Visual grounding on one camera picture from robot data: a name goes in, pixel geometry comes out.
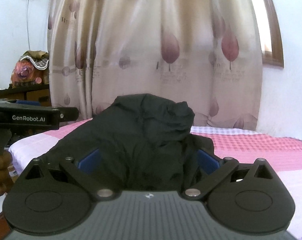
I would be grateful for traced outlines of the person's left hand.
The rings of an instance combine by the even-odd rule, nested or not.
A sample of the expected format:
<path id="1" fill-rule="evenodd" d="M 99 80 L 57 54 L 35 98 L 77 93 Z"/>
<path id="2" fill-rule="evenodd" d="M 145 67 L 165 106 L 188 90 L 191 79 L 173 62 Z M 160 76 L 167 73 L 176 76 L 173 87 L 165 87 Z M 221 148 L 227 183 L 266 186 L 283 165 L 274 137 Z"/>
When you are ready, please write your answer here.
<path id="1" fill-rule="evenodd" d="M 0 155 L 0 196 L 8 193 L 14 184 L 8 170 L 11 163 L 12 156 L 10 152 L 4 151 Z"/>

